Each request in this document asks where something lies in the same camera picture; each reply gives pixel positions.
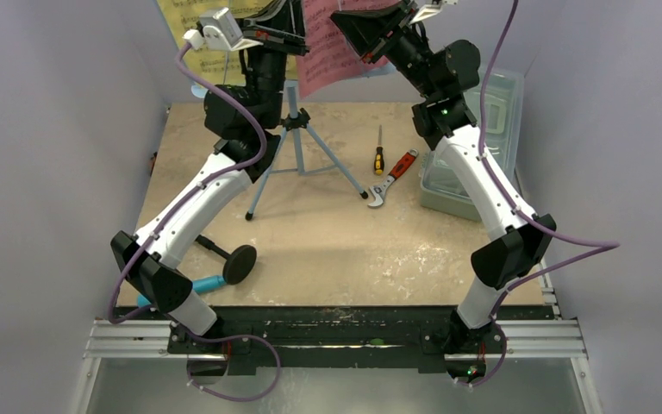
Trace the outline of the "pink sheet music page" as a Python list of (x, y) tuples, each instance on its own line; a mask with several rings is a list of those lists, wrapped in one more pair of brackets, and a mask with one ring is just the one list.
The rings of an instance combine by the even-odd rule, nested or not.
[(304, 99), (341, 80), (393, 72), (386, 58), (375, 64), (363, 63), (330, 16), (337, 10), (383, 9), (394, 4), (392, 0), (302, 1), (305, 43), (309, 51), (297, 58), (299, 97)]

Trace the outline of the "light blue music stand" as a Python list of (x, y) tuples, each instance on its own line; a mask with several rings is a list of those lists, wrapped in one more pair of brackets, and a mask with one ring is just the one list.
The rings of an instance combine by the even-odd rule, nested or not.
[[(218, 96), (216, 91), (223, 91), (234, 101), (228, 103)], [(215, 84), (215, 90), (202, 88), (199, 97), (203, 101), (204, 126), (220, 137), (217, 150), (236, 162), (253, 157), (259, 150), (260, 143), (256, 128), (261, 127), (267, 133), (267, 152), (257, 164), (247, 168), (247, 174), (253, 182), (264, 186), (269, 175), (277, 170), (274, 159), (284, 145), (287, 137), (292, 137), (295, 144), (296, 167), (301, 175), (307, 174), (304, 165), (301, 132), (306, 130), (317, 146), (331, 159), (332, 166), (346, 175), (362, 198), (368, 194), (348, 169), (339, 161), (334, 152), (310, 127), (310, 116), (306, 109), (299, 107), (297, 100), (298, 76), (287, 78), (284, 86), (246, 86)]]

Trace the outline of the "black microphone desk stand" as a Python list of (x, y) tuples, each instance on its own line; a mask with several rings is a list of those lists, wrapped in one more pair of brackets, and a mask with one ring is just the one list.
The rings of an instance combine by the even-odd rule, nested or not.
[(241, 283), (255, 266), (257, 250), (254, 246), (241, 245), (229, 253), (204, 235), (198, 235), (195, 242), (225, 260), (222, 268), (222, 279), (227, 285)]

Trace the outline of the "teal microphone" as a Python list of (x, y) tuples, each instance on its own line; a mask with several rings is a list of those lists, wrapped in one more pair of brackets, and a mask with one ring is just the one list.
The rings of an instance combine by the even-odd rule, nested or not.
[[(203, 294), (212, 292), (216, 289), (222, 288), (227, 284), (225, 279), (220, 275), (209, 276), (202, 279), (196, 279), (192, 282), (192, 288), (195, 292)], [(150, 305), (150, 301), (143, 295), (139, 295), (136, 299), (136, 306), (142, 307)]]

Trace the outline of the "yellow sheet music page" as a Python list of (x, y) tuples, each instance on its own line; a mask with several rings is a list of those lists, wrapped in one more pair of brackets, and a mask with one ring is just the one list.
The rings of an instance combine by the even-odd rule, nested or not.
[(287, 78), (294, 56), (308, 51), (300, 1), (158, 1), (184, 63), (212, 84), (243, 85), (251, 52), (278, 52)]

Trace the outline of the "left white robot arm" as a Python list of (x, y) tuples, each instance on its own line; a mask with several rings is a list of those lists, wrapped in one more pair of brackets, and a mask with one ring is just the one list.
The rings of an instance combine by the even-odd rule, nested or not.
[(201, 14), (184, 33), (175, 64), (187, 73), (184, 56), (206, 47), (236, 52), (243, 85), (205, 84), (205, 127), (218, 140), (196, 176), (148, 224), (118, 232), (110, 246), (121, 277), (149, 306), (189, 330), (189, 341), (210, 353), (222, 344), (216, 313), (200, 298), (178, 266), (215, 216), (271, 166), (280, 143), (287, 60), (308, 52), (303, 7), (272, 1), (237, 18), (222, 7)]

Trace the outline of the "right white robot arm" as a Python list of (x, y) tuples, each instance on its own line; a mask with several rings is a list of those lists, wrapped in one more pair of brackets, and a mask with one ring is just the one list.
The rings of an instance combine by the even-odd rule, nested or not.
[(515, 191), (490, 150), (480, 142), (484, 123), (466, 103), (480, 82), (481, 57), (468, 40), (431, 50), (419, 27), (423, 9), (400, 1), (382, 9), (335, 11), (330, 16), (365, 63), (386, 58), (420, 93), (415, 131), (452, 168), (478, 210), (490, 238), (471, 256), (473, 280), (450, 316), (447, 347), (469, 351), (489, 330), (506, 289), (540, 263), (556, 228)]

